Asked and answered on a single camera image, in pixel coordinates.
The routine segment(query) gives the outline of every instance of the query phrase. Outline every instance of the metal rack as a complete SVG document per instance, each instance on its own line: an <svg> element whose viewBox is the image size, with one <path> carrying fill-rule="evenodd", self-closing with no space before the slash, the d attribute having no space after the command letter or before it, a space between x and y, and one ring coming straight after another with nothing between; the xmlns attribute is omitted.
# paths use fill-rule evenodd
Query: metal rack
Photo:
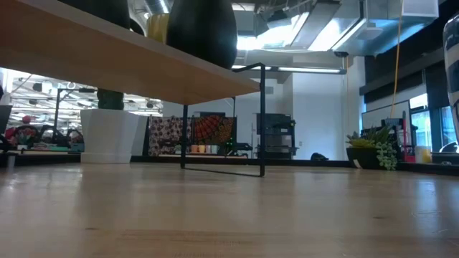
<svg viewBox="0 0 459 258"><path fill-rule="evenodd" d="M198 168L187 168L186 167L186 147L187 147L187 138L186 138L186 129L188 125L188 105L183 107L183 117L182 117L182 128L181 128L181 155L180 155L180 168L193 171L205 171L212 173L224 173L230 175L238 176L254 176L254 177L263 177L265 176L265 102L266 102L266 92L265 92L265 78L266 78L266 66L262 63L252 64L243 68L235 69L233 72L243 72L251 70L253 68L260 67L261 69L261 78L260 78L260 174L252 175L246 173L233 173L233 172L224 172L224 171L213 171L207 169L198 169Z"/></svg>

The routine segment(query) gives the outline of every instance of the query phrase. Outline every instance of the white planter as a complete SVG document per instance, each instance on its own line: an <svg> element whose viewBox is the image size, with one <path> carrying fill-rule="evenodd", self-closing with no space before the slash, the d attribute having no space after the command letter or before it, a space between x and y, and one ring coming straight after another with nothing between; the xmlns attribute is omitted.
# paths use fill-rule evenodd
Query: white planter
<svg viewBox="0 0 459 258"><path fill-rule="evenodd" d="M122 110L81 110L85 152L81 163L129 163L138 115Z"/></svg>

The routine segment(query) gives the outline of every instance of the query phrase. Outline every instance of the hardwood floor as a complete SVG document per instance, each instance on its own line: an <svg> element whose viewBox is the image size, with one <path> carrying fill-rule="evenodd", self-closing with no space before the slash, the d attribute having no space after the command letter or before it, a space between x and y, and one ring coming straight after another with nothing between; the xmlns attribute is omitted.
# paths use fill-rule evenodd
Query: hardwood floor
<svg viewBox="0 0 459 258"><path fill-rule="evenodd" d="M250 178L178 167L0 174L0 257L459 257L456 177L268 167Z"/></svg>

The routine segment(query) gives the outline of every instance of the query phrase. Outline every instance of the black metal leg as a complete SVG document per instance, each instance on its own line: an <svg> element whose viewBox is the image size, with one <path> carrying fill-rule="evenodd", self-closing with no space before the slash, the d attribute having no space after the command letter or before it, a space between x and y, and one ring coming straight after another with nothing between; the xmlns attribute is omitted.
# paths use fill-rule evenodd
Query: black metal leg
<svg viewBox="0 0 459 258"><path fill-rule="evenodd" d="M186 162L186 129L188 128L188 105L184 105L184 116L182 117L183 125L181 127L181 153L180 168L185 168Z"/></svg>
<svg viewBox="0 0 459 258"><path fill-rule="evenodd" d="M265 176L265 103L266 103L266 92L265 92L265 73L266 67L264 64L261 65L261 80L260 80L260 177Z"/></svg>

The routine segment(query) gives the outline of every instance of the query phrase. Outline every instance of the shelf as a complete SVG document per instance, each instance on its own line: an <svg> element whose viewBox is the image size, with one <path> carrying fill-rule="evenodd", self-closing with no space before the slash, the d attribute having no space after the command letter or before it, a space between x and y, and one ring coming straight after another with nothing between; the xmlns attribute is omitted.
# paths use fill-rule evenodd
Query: shelf
<svg viewBox="0 0 459 258"><path fill-rule="evenodd" d="M192 105L258 83L57 0L0 1L0 67Z"/></svg>

